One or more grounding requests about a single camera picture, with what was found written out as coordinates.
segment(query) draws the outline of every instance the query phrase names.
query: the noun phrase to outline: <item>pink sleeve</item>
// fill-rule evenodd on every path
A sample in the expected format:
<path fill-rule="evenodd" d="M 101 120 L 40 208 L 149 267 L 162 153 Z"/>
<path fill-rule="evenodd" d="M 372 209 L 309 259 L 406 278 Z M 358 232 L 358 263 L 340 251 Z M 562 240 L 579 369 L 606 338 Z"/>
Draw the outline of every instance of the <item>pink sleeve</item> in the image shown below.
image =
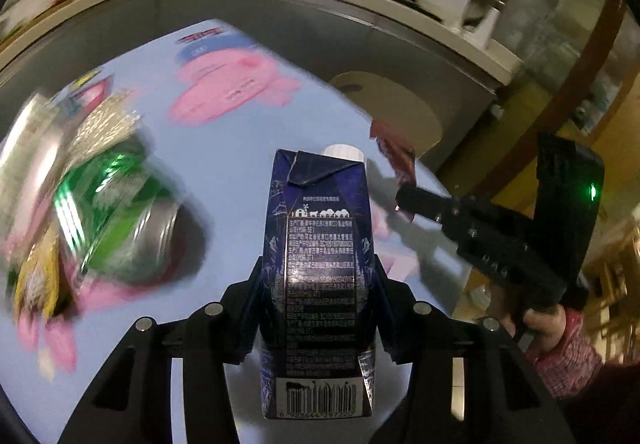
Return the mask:
<path fill-rule="evenodd" d="M 556 399 L 577 395 L 602 367 L 602 358 L 580 333 L 582 315 L 572 309 L 565 312 L 566 328 L 558 346 L 538 358 L 527 356 Z"/>

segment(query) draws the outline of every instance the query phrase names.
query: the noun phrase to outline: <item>dark blue carton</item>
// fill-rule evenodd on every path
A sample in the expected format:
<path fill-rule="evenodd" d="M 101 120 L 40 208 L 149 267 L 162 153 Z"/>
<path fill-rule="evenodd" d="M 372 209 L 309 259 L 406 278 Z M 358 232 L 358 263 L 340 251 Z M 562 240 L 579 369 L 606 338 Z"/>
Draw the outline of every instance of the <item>dark blue carton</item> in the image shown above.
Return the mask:
<path fill-rule="evenodd" d="M 364 164 L 277 151 L 262 259 L 265 417 L 371 415 L 373 275 Z"/>

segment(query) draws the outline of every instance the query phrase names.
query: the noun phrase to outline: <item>white farm illustration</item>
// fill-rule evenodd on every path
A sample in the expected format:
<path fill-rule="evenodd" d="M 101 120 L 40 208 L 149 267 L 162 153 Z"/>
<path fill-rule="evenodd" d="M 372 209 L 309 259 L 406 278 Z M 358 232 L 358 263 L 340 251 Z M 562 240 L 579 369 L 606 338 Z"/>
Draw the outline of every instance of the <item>white farm illustration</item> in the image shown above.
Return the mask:
<path fill-rule="evenodd" d="M 350 218 L 351 215 L 346 209 L 340 211 L 334 211 L 333 209 L 326 209 L 324 211 L 310 211 L 309 204 L 305 204 L 301 209 L 296 209 L 293 213 L 295 218 Z"/>

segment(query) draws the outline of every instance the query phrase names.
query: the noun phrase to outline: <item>metal screw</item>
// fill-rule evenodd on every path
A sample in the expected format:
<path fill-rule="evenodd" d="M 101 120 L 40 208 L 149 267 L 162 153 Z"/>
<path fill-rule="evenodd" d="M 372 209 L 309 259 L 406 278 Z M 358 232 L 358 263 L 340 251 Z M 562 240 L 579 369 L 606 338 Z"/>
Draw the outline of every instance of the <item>metal screw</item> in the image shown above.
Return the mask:
<path fill-rule="evenodd" d="M 209 303 L 204 307 L 204 312 L 207 316 L 220 316 L 225 308 L 220 303 Z"/>
<path fill-rule="evenodd" d="M 417 301 L 414 303 L 414 312 L 420 316 L 428 316 L 431 314 L 431 305 L 426 301 Z"/>
<path fill-rule="evenodd" d="M 154 323 L 153 321 L 151 321 L 151 318 L 140 318 L 138 321 L 136 321 L 136 330 L 144 332 L 145 330 L 151 328 L 153 324 Z"/>
<path fill-rule="evenodd" d="M 491 332 L 495 332 L 500 328 L 500 323 L 497 319 L 484 318 L 482 320 L 482 326 Z"/>

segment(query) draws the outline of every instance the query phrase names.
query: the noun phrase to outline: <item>beige round stool seat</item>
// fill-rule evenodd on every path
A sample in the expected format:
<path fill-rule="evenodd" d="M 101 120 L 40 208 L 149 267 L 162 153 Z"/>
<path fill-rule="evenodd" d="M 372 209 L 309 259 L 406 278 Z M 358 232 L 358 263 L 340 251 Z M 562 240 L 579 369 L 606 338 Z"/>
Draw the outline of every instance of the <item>beige round stool seat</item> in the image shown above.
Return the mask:
<path fill-rule="evenodd" d="M 345 72 L 331 85 L 410 141 L 418 157 L 442 139 L 442 126 L 431 107 L 402 84 L 368 72 Z"/>

